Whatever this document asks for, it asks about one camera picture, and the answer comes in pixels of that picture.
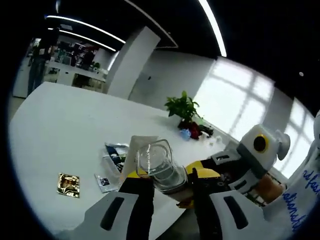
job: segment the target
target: packaged item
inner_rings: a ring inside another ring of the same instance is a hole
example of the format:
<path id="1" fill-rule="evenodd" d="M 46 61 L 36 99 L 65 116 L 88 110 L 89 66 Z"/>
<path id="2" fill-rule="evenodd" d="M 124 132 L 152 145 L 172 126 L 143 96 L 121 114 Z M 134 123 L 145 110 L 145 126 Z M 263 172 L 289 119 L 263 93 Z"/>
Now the packaged item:
<path id="1" fill-rule="evenodd" d="M 189 129 L 181 129 L 180 130 L 180 135 L 182 136 L 182 138 L 184 140 L 189 140 L 190 136 L 191 136 L 191 132 L 189 131 Z"/>
<path id="2" fill-rule="evenodd" d="M 60 172 L 56 191 L 65 196 L 79 198 L 80 178 Z"/>
<path id="3" fill-rule="evenodd" d="M 118 186 L 111 184 L 106 177 L 102 177 L 98 174 L 94 174 L 94 176 L 95 176 L 95 179 L 99 185 L 101 192 L 108 193 L 111 191 L 118 190 Z"/>
<path id="4" fill-rule="evenodd" d="M 118 183 L 121 177 L 129 146 L 126 144 L 105 143 L 102 164 L 107 171 L 108 180 Z"/>

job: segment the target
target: bright window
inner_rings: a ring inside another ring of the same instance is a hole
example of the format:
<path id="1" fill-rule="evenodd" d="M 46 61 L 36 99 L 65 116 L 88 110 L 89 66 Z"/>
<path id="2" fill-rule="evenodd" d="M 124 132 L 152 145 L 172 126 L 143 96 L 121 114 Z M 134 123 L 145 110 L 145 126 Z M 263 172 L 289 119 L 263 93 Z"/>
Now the bright window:
<path id="1" fill-rule="evenodd" d="M 252 92 L 263 100 L 269 101 L 274 92 L 274 83 L 265 77 L 257 76 Z"/>
<path id="2" fill-rule="evenodd" d="M 246 93 L 229 83 L 208 77 L 200 86 L 194 100 L 200 105 L 197 112 L 206 121 L 229 133 L 239 113 Z"/>
<path id="3" fill-rule="evenodd" d="M 252 80 L 252 71 L 232 63 L 231 61 L 218 60 L 213 66 L 213 74 L 225 81 L 247 89 Z"/>
<path id="4" fill-rule="evenodd" d="M 236 140 L 266 113 L 274 83 L 241 64 L 218 58 L 194 100 L 198 114 Z"/>
<path id="5" fill-rule="evenodd" d="M 290 178 L 305 160 L 314 137 L 315 118 L 296 98 L 293 101 L 289 123 L 285 133 L 290 136 L 290 149 L 287 156 L 277 160 L 274 168 L 286 178 Z"/>
<path id="6" fill-rule="evenodd" d="M 240 140 L 254 125 L 261 123 L 266 112 L 266 106 L 251 98 L 243 110 L 231 135 Z"/>

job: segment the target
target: floor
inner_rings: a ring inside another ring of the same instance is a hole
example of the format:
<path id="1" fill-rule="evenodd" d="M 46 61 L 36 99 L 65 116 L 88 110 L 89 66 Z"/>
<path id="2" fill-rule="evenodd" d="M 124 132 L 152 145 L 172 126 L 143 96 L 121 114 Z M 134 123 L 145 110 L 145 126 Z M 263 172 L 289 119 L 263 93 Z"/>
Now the floor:
<path id="1" fill-rule="evenodd" d="M 200 240 L 199 225 L 194 209 L 184 213 L 156 240 Z"/>
<path id="2" fill-rule="evenodd" d="M 20 107 L 20 105 L 25 101 L 25 98 L 21 97 L 14 97 L 11 96 L 9 99 L 9 106 L 8 106 L 8 120 L 11 121 L 11 119 L 14 117 L 16 111 Z"/>

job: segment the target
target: black ceiling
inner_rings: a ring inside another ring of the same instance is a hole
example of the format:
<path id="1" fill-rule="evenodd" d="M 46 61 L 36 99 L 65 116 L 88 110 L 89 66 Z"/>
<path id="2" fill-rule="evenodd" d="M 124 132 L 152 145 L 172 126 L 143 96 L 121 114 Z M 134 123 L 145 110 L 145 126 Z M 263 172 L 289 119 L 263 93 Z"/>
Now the black ceiling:
<path id="1" fill-rule="evenodd" d="M 269 0 L 208 0 L 219 25 L 227 58 L 247 65 L 276 82 L 290 97 L 297 97 L 315 114 L 320 109 L 320 21 L 317 7 L 304 1 L 286 4 Z M 176 42 L 148 19 L 138 6 Z M 77 19 L 127 40 L 148 26 L 161 37 L 158 48 L 208 58 L 220 56 L 211 25 L 198 0 L 61 0 L 48 15 Z M 60 19 L 47 19 L 48 28 L 71 25 L 74 33 L 121 49 L 123 43 L 99 31 Z"/>

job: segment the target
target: office desk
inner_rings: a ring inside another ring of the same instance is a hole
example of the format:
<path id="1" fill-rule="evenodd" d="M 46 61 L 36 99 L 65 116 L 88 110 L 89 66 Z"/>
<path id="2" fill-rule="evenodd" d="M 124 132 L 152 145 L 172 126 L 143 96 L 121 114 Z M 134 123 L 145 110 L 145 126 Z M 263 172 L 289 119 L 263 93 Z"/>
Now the office desk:
<path id="1" fill-rule="evenodd" d="M 56 81 L 57 84 L 72 86 L 73 80 L 75 79 L 75 74 L 84 75 L 86 77 L 96 79 L 104 83 L 106 82 L 106 80 L 103 78 L 102 72 L 97 74 L 92 71 L 87 71 L 87 70 L 84 70 L 75 66 L 66 65 L 60 62 L 49 61 L 49 63 L 47 64 L 47 68 L 55 68 L 60 70 L 60 72 L 58 73 L 57 81 Z"/>
<path id="2" fill-rule="evenodd" d="M 51 233 L 75 228 L 104 196 L 94 177 L 102 169 L 99 151 L 105 142 L 129 143 L 132 135 L 167 139 L 184 166 L 225 148 L 183 140 L 166 111 L 77 87 L 44 82 L 23 102 L 9 126 L 13 166 L 30 207 Z M 58 173 L 80 177 L 80 198 L 57 193 Z M 149 239 L 184 212 L 176 203 L 155 191 Z"/>

